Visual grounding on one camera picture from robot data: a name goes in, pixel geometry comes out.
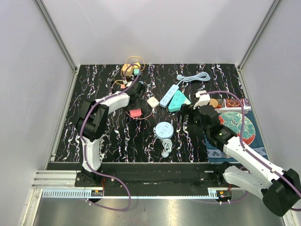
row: white coiled cord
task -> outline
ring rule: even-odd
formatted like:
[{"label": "white coiled cord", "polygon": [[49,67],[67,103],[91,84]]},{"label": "white coiled cord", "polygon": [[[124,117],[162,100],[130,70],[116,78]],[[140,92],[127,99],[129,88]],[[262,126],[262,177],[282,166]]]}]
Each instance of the white coiled cord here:
[{"label": "white coiled cord", "polygon": [[171,142],[171,139],[163,139],[161,142],[164,147],[164,150],[161,154],[163,158],[166,158],[172,150],[173,143]]}]

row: teal power strip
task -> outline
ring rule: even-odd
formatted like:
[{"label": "teal power strip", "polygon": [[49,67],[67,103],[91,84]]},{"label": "teal power strip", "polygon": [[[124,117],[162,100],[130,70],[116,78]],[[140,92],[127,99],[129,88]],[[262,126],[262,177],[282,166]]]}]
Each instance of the teal power strip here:
[{"label": "teal power strip", "polygon": [[174,97],[168,106],[168,111],[177,112],[181,109],[182,104],[190,105],[191,102],[181,91],[178,90],[174,94]]}]

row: teal block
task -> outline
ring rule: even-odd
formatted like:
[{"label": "teal block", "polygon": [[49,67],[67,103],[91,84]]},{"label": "teal block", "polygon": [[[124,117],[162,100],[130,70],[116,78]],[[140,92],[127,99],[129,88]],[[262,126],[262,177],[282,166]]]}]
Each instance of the teal block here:
[{"label": "teal block", "polygon": [[139,75],[140,70],[139,69],[134,69],[134,76]]},{"label": "teal block", "polygon": [[191,101],[181,91],[178,90],[174,94],[174,97],[168,106],[168,111],[177,112],[181,109],[181,106],[184,103],[190,105]]}]

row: round white power socket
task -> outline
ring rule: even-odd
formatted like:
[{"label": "round white power socket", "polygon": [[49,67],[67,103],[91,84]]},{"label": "round white power socket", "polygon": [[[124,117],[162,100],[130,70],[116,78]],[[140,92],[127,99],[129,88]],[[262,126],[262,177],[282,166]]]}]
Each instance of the round white power socket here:
[{"label": "round white power socket", "polygon": [[160,122],[155,127],[156,136],[160,139],[170,139],[174,134],[174,128],[169,122]]}]

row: pink cable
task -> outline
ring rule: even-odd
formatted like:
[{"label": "pink cable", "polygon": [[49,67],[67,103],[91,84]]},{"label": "pink cable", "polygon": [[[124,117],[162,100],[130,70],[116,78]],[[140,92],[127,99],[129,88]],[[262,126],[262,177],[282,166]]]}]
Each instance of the pink cable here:
[{"label": "pink cable", "polygon": [[[130,65],[129,67],[127,67],[126,73],[127,73],[128,69],[129,69],[130,67],[133,67],[134,65],[136,65],[136,64],[132,64],[132,65]],[[138,78],[139,78],[139,75],[137,75],[137,77],[135,78],[135,80],[132,82],[132,84],[131,84],[129,87],[127,87],[125,90],[121,91],[120,93],[113,94],[113,95],[111,95],[111,96],[105,97],[105,98],[101,99],[100,101],[96,102],[96,103],[91,107],[91,109],[90,109],[90,111],[88,112],[88,114],[86,115],[86,117],[85,117],[85,119],[84,119],[84,122],[83,122],[83,125],[81,126],[80,133],[79,133],[80,139],[81,139],[81,141],[84,143],[84,161],[86,161],[86,164],[87,164],[88,168],[89,168],[92,172],[94,172],[95,174],[97,174],[97,175],[99,175],[99,176],[107,177],[107,178],[112,178],[112,179],[114,179],[114,180],[117,180],[118,182],[120,182],[120,183],[124,186],[125,190],[127,191],[128,200],[129,200],[129,201],[128,201],[128,206],[127,206],[126,208],[123,208],[123,209],[115,209],[115,208],[103,206],[103,205],[100,205],[100,204],[97,204],[97,203],[94,203],[94,202],[91,202],[91,201],[90,201],[90,204],[93,204],[93,205],[98,206],[98,207],[105,208],[105,209],[107,209],[107,210],[114,210],[114,211],[127,211],[127,210],[129,210],[129,209],[130,209],[130,206],[131,206],[131,203],[132,203],[131,194],[130,194],[130,191],[129,191],[128,187],[127,187],[127,186],[125,185],[125,183],[123,183],[119,178],[114,177],[114,176],[111,176],[111,175],[99,173],[99,172],[97,172],[96,170],[94,170],[94,169],[91,167],[91,165],[89,164],[89,162],[88,162],[88,160],[87,160],[87,143],[86,143],[86,141],[83,139],[84,127],[85,127],[85,125],[86,125],[86,123],[87,123],[87,121],[88,121],[89,116],[91,115],[92,111],[96,108],[97,105],[99,105],[100,103],[102,103],[102,102],[105,101],[105,100],[108,100],[108,99],[110,99],[110,98],[112,98],[112,97],[117,97],[118,95],[124,93],[125,91],[127,91],[128,89],[130,89],[130,88],[133,86],[133,84],[138,80]]]},{"label": "pink cable", "polygon": [[[246,149],[244,142],[243,142],[243,133],[244,133],[244,126],[245,126],[245,110],[243,108],[243,105],[240,101],[240,99],[234,95],[233,93],[227,92],[227,91],[211,91],[211,92],[207,92],[207,93],[200,93],[200,95],[205,95],[205,94],[214,94],[214,93],[225,93],[228,94],[230,96],[233,96],[240,104],[241,110],[242,110],[242,125],[241,125],[241,132],[240,132],[240,137],[239,137],[239,141],[241,146],[244,148],[244,150],[250,154],[253,158],[255,158],[258,162],[260,162],[262,165],[264,165],[266,168],[268,168],[269,170],[272,171],[272,168],[267,165],[264,161],[262,161],[261,159],[259,159],[256,155],[254,155],[252,152],[250,152],[248,149]],[[277,176],[279,176],[281,179],[283,179],[296,193],[297,195],[301,198],[301,193],[298,191],[298,189],[291,183],[289,182],[284,176],[282,176],[280,173],[278,173],[277,171],[274,171],[273,173],[275,173]],[[295,209],[295,208],[291,208],[291,210],[293,211],[298,211],[300,212],[301,209]]]}]

